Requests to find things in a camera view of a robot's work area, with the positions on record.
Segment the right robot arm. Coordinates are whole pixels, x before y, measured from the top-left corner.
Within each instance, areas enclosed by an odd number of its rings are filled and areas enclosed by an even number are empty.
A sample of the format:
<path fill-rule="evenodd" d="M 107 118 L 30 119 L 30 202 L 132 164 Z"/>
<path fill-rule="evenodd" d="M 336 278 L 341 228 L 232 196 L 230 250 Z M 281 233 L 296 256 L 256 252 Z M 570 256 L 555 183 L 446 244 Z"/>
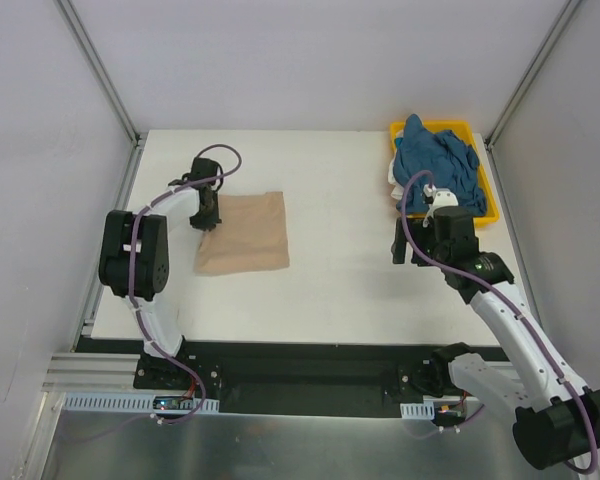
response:
<path fill-rule="evenodd" d="M 413 387 L 434 397 L 457 390 L 476 397 L 510 425 L 520 453 L 538 470 L 564 464 L 580 475 L 596 473 L 600 389 L 592 389 L 553 346 L 502 258 L 480 249 L 471 214 L 446 206 L 429 218 L 401 216 L 392 254 L 396 264 L 439 268 L 518 375 L 511 380 L 459 342 L 435 350 L 411 375 Z"/>

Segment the beige t shirt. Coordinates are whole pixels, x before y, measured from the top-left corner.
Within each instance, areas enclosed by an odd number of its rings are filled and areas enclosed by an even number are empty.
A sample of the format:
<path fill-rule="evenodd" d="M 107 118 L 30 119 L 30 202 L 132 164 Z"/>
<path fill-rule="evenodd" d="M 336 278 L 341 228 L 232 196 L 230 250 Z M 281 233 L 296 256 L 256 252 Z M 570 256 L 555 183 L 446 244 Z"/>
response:
<path fill-rule="evenodd" d="M 203 235 L 198 275 L 276 271 L 290 266 L 286 208 L 280 191 L 219 197 L 221 223 Z"/>

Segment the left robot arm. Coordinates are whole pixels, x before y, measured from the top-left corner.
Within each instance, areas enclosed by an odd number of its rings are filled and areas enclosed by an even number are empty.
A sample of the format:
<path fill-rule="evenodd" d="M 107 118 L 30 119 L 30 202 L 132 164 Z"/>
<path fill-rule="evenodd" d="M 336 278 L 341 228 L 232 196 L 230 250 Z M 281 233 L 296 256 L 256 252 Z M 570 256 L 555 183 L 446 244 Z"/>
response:
<path fill-rule="evenodd" d="M 190 363 L 178 356 L 183 342 L 176 309 L 163 291 L 170 277 L 169 233 L 182 223 L 209 232 L 222 223 L 221 165 L 196 157 L 189 172 L 138 211 L 112 210 L 105 219 L 98 277 L 123 299 L 141 332 L 144 352 L 163 358 L 156 375 L 168 388 L 184 387 Z"/>

